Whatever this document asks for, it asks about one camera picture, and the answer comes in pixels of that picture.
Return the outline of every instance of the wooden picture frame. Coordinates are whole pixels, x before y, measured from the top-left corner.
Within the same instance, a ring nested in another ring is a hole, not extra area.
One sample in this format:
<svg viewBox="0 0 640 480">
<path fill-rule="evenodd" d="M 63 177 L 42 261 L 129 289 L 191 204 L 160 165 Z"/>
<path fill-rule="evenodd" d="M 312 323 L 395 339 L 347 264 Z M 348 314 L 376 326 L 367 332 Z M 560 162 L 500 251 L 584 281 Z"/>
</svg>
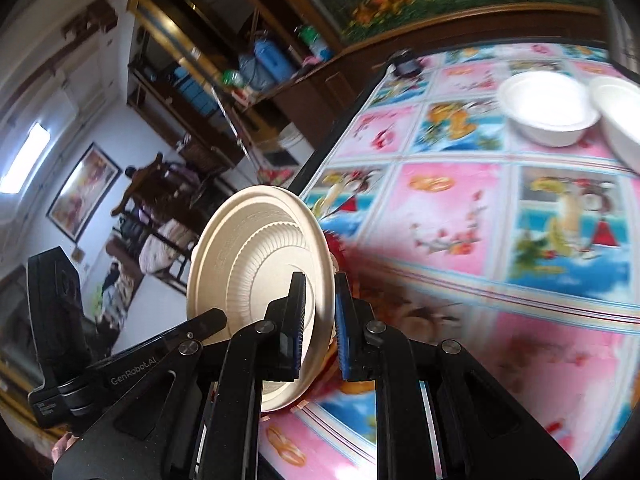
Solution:
<svg viewBox="0 0 640 480">
<path fill-rule="evenodd" d="M 47 218 L 78 243 L 100 202 L 122 170 L 94 142 L 66 178 L 47 211 Z"/>
</svg>

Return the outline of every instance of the ceiling light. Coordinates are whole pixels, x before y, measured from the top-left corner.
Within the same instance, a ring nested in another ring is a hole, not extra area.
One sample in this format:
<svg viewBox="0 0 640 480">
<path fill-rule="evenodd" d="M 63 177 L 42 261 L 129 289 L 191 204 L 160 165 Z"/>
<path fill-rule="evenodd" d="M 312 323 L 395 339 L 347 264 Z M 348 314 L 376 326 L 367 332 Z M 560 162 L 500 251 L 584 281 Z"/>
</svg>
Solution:
<svg viewBox="0 0 640 480">
<path fill-rule="evenodd" d="M 29 137 L 24 141 L 18 155 L 11 163 L 9 171 L 0 180 L 0 193 L 16 194 L 22 189 L 38 158 L 46 148 L 51 134 L 40 123 L 35 123 L 29 130 Z"/>
</svg>

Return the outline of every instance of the white bowl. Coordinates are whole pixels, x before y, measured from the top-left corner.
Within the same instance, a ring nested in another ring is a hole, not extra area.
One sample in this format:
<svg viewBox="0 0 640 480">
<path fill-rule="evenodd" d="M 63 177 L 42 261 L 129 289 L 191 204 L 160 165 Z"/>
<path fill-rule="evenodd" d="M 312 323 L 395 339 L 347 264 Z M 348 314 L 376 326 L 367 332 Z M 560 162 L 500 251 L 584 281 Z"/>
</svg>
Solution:
<svg viewBox="0 0 640 480">
<path fill-rule="evenodd" d="M 611 149 L 640 173 L 640 87 L 617 77 L 599 76 L 589 84 L 591 100 L 602 114 Z"/>
<path fill-rule="evenodd" d="M 553 72 L 508 78 L 498 88 L 498 102 L 521 133 L 554 148 L 578 142 L 599 117 L 583 84 Z"/>
<path fill-rule="evenodd" d="M 227 316 L 226 328 L 204 343 L 225 339 L 264 318 L 270 301 L 286 297 L 291 274 L 306 277 L 300 378 L 265 382 L 264 412 L 287 406 L 321 370 L 334 328 L 334 267 L 322 229 L 305 204 L 285 189 L 253 186 L 216 211 L 191 255 L 187 316 L 212 307 Z"/>
</svg>

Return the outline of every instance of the table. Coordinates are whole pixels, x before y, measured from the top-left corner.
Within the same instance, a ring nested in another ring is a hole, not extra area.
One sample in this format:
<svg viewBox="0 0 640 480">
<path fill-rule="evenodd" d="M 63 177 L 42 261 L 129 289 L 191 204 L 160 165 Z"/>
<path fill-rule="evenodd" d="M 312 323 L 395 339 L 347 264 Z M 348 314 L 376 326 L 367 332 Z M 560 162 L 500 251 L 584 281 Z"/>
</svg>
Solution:
<svg viewBox="0 0 640 480">
<path fill-rule="evenodd" d="M 606 59 L 503 43 L 425 56 L 409 82 L 387 71 L 294 183 L 340 238 L 354 294 L 411 338 L 462 342 L 582 475 L 640 396 L 640 178 L 597 126 L 568 148 L 529 142 L 495 93 L 527 70 L 622 77 Z M 373 383 L 330 361 L 261 422 L 260 452 L 286 480 L 374 479 L 375 439 Z"/>
</svg>

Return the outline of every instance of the screw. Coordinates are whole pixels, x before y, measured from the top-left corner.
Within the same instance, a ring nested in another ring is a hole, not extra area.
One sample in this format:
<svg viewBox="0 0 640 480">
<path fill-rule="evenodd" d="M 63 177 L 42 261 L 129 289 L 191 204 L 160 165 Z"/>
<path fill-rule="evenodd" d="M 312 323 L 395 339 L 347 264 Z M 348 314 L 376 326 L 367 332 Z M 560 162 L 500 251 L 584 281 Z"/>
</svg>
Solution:
<svg viewBox="0 0 640 480">
<path fill-rule="evenodd" d="M 200 349 L 200 343 L 194 341 L 193 339 L 189 339 L 188 341 L 183 341 L 178 346 L 178 352 L 182 355 L 192 355 L 195 354 Z"/>
<path fill-rule="evenodd" d="M 442 342 L 442 349 L 447 354 L 455 355 L 460 353 L 460 351 L 462 350 L 462 346 L 460 346 L 459 342 L 454 341 L 453 339 L 445 339 Z"/>
<path fill-rule="evenodd" d="M 382 334 L 386 330 L 386 325 L 382 321 L 369 321 L 367 323 L 367 330 L 372 334 Z"/>
<path fill-rule="evenodd" d="M 268 334 L 276 329 L 276 324 L 269 319 L 263 319 L 255 324 L 255 331 L 258 334 Z"/>
</svg>

